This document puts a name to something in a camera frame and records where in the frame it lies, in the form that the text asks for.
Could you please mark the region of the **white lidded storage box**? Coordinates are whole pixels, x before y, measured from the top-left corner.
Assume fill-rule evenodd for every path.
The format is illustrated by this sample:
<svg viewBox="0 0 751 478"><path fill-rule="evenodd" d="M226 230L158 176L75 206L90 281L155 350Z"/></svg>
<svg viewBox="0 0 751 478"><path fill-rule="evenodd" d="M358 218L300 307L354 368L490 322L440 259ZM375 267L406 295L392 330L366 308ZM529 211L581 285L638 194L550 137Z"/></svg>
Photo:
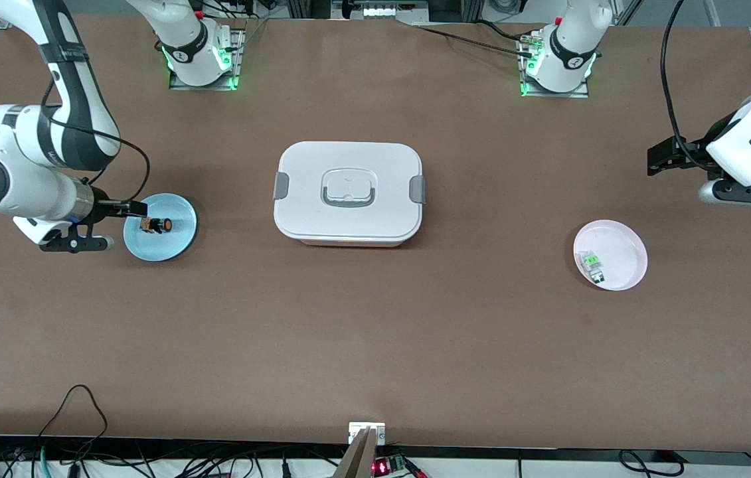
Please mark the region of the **white lidded storage box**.
<svg viewBox="0 0 751 478"><path fill-rule="evenodd" d="M392 248L418 232L425 202L422 160L407 145L302 141L279 159L273 218L308 245Z"/></svg>

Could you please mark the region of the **light blue round plate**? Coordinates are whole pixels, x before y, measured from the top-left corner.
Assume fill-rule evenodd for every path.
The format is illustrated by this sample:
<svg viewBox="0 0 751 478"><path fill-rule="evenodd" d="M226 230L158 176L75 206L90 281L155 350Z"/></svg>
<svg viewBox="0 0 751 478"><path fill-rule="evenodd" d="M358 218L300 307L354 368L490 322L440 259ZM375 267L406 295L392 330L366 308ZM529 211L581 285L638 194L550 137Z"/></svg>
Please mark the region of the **light blue round plate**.
<svg viewBox="0 0 751 478"><path fill-rule="evenodd" d="M163 235L148 234L138 229L143 217L129 216L124 221L123 239L130 254L147 262L163 262L187 251L199 229L199 218L192 203L173 193L151 195L143 202L148 205L147 217L170 218L173 227Z"/></svg>

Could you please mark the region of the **pale pink round plate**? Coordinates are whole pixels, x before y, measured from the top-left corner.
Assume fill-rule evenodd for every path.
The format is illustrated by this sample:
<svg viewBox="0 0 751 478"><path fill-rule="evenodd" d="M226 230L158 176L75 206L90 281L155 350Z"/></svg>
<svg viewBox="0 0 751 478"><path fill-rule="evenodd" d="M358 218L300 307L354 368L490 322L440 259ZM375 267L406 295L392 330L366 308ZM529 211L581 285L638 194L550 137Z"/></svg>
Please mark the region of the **pale pink round plate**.
<svg viewBox="0 0 751 478"><path fill-rule="evenodd" d="M591 250L602 264L605 281L594 284L579 266L579 251ZM576 233L572 253L576 268L584 278L606 291L625 291L638 285L646 275L648 255L638 234L630 227L614 220L595 220Z"/></svg>

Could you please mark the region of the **aluminium equipment rack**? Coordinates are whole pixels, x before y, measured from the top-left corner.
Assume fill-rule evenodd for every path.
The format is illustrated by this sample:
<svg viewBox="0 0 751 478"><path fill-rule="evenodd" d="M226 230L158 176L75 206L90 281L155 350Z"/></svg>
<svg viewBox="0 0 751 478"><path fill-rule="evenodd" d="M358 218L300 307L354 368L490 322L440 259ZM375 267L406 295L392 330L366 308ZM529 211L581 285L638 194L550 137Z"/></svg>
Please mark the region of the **aluminium equipment rack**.
<svg viewBox="0 0 751 478"><path fill-rule="evenodd" d="M409 25L472 23L485 0L277 0L293 19L396 19Z"/></svg>

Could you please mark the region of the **circuit board with red display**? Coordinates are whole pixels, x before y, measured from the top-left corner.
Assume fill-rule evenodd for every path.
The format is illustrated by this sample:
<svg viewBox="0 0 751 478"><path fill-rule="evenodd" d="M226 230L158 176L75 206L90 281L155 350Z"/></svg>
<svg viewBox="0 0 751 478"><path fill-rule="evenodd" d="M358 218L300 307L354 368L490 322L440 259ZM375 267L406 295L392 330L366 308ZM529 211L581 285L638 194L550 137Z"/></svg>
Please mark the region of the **circuit board with red display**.
<svg viewBox="0 0 751 478"><path fill-rule="evenodd" d="M406 460L401 454L378 457L373 460L371 466L373 478L384 478L384 476L394 475L406 470L408 470L406 468Z"/></svg>

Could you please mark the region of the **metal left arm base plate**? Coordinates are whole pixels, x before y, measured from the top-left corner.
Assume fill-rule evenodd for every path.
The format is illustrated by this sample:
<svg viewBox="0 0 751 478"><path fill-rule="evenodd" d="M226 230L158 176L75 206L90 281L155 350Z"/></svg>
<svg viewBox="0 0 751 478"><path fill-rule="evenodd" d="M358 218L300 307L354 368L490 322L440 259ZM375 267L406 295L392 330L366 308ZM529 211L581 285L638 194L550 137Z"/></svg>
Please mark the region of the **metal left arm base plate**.
<svg viewBox="0 0 751 478"><path fill-rule="evenodd" d="M566 69L560 58L547 48L548 33L544 29L530 31L516 40L519 52L527 52L528 57L519 58L522 96L587 98L588 77L596 60L592 54L587 61L576 57L579 66Z"/></svg>

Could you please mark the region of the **green push-button switch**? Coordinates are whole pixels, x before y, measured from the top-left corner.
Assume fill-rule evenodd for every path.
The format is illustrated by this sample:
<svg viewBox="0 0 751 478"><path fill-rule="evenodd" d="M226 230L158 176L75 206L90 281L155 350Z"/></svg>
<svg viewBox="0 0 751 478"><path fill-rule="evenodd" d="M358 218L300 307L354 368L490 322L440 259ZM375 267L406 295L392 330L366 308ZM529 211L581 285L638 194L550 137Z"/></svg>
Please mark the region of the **green push-button switch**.
<svg viewBox="0 0 751 478"><path fill-rule="evenodd" d="M605 281L605 274L602 269L603 264L594 251L579 251L578 259L579 266L586 278L590 279L594 284L599 284Z"/></svg>

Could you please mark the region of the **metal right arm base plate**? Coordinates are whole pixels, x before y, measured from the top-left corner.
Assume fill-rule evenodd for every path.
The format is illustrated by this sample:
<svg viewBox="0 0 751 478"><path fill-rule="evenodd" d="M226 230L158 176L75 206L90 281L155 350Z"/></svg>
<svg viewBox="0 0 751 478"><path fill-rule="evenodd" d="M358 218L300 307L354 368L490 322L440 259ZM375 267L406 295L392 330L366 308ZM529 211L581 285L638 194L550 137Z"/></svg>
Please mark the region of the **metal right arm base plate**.
<svg viewBox="0 0 751 478"><path fill-rule="evenodd" d="M169 90L235 91L238 89L246 31L217 25L208 45L197 54L193 63L173 64L167 57Z"/></svg>

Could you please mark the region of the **small white mount bracket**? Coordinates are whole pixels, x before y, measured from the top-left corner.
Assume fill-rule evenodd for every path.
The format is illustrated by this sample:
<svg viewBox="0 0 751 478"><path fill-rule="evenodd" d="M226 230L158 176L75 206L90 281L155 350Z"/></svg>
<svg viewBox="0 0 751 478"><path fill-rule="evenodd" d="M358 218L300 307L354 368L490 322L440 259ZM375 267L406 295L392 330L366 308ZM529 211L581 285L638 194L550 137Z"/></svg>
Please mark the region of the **small white mount bracket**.
<svg viewBox="0 0 751 478"><path fill-rule="evenodd" d="M382 422L351 422L348 426L347 443L351 445L360 432L366 433L369 429L375 430L378 447L384 447L386 445L386 425Z"/></svg>

